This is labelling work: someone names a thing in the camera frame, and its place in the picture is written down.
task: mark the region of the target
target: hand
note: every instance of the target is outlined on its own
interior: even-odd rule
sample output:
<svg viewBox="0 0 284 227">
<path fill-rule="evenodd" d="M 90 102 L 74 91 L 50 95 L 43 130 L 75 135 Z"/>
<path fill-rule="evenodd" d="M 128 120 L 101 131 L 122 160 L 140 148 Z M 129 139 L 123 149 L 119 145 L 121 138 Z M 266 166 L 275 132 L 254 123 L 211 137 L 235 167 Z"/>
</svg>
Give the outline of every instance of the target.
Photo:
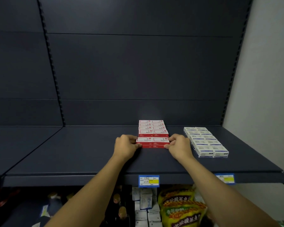
<svg viewBox="0 0 284 227">
<path fill-rule="evenodd" d="M 168 138 L 170 144 L 165 144 L 164 148 L 168 149 L 171 155 L 181 163 L 185 159 L 193 158 L 190 148 L 190 141 L 183 135 L 173 134 Z"/>
<path fill-rule="evenodd" d="M 141 147 L 140 143 L 136 143 L 137 136 L 121 135 L 116 138 L 113 156 L 127 162 L 135 153 L 136 149 Z"/>
</svg>

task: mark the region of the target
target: stack of boxes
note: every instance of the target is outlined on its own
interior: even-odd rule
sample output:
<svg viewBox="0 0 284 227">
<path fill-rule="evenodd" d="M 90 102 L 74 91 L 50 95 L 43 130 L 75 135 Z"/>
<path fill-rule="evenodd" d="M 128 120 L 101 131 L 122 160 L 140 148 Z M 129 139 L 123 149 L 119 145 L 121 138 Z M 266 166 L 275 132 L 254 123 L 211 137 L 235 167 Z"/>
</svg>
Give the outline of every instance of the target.
<svg viewBox="0 0 284 227">
<path fill-rule="evenodd" d="M 169 144 L 168 131 L 163 120 L 139 120 L 139 137 L 136 142 L 143 148 L 164 148 Z"/>
<path fill-rule="evenodd" d="M 157 188 L 132 188 L 135 227 L 162 227 Z"/>
<path fill-rule="evenodd" d="M 228 150 L 207 130 L 206 127 L 185 127 L 184 133 L 190 139 L 198 157 L 227 158 Z"/>
</svg>

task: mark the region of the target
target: white wall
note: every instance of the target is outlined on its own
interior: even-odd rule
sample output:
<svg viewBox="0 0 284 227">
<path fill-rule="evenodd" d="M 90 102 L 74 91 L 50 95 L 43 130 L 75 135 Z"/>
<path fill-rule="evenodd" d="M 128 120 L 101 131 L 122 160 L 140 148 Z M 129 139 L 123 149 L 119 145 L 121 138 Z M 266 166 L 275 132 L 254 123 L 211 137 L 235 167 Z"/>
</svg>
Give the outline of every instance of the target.
<svg viewBox="0 0 284 227">
<path fill-rule="evenodd" d="M 253 2 L 223 126 L 284 170 L 284 0 Z M 284 220 L 283 184 L 236 188 Z"/>
</svg>

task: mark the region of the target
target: person's left hand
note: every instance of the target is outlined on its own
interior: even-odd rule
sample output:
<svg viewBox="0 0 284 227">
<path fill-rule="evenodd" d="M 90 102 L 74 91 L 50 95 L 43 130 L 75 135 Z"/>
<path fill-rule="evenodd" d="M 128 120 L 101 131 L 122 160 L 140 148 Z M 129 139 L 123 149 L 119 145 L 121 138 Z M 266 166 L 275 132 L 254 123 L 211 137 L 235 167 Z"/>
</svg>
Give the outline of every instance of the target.
<svg viewBox="0 0 284 227">
<path fill-rule="evenodd" d="M 116 138 L 113 156 L 127 162 L 135 153 L 136 149 L 141 147 L 140 143 L 136 143 L 137 136 L 121 135 Z"/>
</svg>

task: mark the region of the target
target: person's left arm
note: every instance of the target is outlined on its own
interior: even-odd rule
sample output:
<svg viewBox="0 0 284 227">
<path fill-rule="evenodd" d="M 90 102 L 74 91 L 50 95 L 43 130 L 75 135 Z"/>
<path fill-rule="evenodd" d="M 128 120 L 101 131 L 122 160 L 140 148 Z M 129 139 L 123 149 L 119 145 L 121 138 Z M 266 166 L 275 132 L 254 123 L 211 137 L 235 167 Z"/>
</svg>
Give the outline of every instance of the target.
<svg viewBox="0 0 284 227">
<path fill-rule="evenodd" d="M 114 154 L 102 170 L 73 196 L 45 227 L 99 226 L 113 193 L 118 175 L 141 144 L 136 136 L 122 135 L 116 139 Z"/>
</svg>

